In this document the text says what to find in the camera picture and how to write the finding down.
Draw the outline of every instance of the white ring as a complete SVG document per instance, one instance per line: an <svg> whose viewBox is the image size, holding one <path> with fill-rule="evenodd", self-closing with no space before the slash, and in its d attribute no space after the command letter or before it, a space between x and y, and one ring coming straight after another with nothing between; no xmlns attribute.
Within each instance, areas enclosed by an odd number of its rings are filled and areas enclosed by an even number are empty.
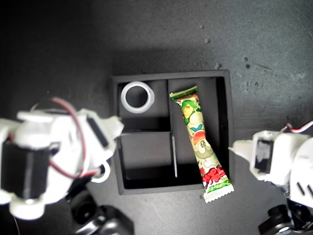
<svg viewBox="0 0 313 235"><path fill-rule="evenodd" d="M104 174L103 176L101 176L100 178L95 178L96 176L91 178L91 182L94 183L102 183L104 181L106 181L108 179L108 177L110 176L111 173L111 167L109 165L109 163L107 161L104 161L102 163L103 167L104 167Z"/></svg>
<svg viewBox="0 0 313 235"><path fill-rule="evenodd" d="M142 87L143 89L145 89L148 95L147 102L143 106L138 107L138 108L131 106L126 100L127 92L129 91L130 88L133 88L133 87ZM121 93L122 105L127 111L133 114L141 114L147 111L151 107L151 105L154 103L154 101L155 101L155 93L147 84L143 82L131 82L123 88L122 93Z"/></svg>

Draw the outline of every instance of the colorful wrapper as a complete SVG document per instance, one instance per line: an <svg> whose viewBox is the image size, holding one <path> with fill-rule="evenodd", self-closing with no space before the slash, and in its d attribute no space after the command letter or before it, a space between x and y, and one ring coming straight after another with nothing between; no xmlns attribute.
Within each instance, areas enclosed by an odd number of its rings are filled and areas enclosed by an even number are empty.
<svg viewBox="0 0 313 235"><path fill-rule="evenodd" d="M205 202L211 202L234 191L211 145L205 138L202 111L197 96L197 87L182 92L170 93L180 105L189 139L202 176Z"/></svg>

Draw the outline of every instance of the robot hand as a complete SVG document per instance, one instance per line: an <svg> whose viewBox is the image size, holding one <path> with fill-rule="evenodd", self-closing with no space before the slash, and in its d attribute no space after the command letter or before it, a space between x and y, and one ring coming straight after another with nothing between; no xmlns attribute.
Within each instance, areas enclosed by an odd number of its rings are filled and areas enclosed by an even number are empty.
<svg viewBox="0 0 313 235"><path fill-rule="evenodd" d="M313 208L313 138L299 133L262 131L229 148L250 163L251 173L283 189L297 203Z"/></svg>
<svg viewBox="0 0 313 235"><path fill-rule="evenodd" d="M20 219L36 219L45 204L62 199L76 178L101 183L110 175L124 125L118 117L101 119L95 112L76 112L59 98L58 110L18 112L22 122L0 119L0 204Z"/></svg>

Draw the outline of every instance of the black box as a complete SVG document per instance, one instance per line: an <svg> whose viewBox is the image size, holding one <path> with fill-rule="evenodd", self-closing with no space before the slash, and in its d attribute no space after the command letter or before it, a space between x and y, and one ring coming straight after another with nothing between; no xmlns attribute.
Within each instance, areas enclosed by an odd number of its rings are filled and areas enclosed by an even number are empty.
<svg viewBox="0 0 313 235"><path fill-rule="evenodd" d="M123 87L133 81L146 83L155 102L142 114L128 112L120 101ZM233 112L229 71L178 72L115 76L112 112L125 124L117 138L114 156L120 194L138 194L203 188L179 105L170 92L198 86L206 139L232 179L234 157Z"/></svg>

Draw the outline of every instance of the dark gray table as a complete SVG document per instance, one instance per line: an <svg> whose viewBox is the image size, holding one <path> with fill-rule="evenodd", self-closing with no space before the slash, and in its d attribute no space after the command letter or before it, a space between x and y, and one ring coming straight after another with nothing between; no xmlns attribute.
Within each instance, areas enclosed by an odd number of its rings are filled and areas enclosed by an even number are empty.
<svg viewBox="0 0 313 235"><path fill-rule="evenodd" d="M0 115L49 95L108 117L109 74L230 70L235 139L313 118L313 1L39 1L1 8ZM235 158L235 191L119 196L114 171L89 186L137 235L258 234L281 193Z"/></svg>

